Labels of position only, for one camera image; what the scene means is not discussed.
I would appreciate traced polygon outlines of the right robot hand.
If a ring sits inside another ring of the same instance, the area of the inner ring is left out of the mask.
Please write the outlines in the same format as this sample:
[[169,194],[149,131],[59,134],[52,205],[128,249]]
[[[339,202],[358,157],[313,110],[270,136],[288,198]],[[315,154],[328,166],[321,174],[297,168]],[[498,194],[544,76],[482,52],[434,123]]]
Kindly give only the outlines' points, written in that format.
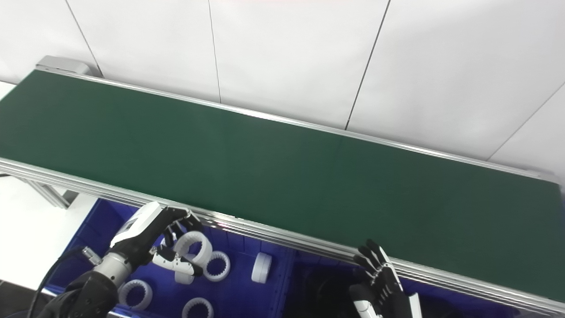
[[408,295],[397,270],[383,248],[371,239],[358,247],[353,257],[357,284],[348,288],[361,318],[421,318],[418,294]]

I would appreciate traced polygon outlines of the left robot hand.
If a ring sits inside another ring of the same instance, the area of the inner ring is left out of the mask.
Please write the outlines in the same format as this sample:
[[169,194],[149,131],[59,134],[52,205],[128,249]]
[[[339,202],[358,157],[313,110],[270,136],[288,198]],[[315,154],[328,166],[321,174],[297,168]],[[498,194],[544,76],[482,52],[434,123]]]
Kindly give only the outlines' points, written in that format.
[[186,208],[163,207],[156,201],[140,207],[112,239],[108,254],[119,257],[125,276],[153,262],[162,268],[201,276],[203,268],[172,249],[173,228],[202,230],[200,220]]

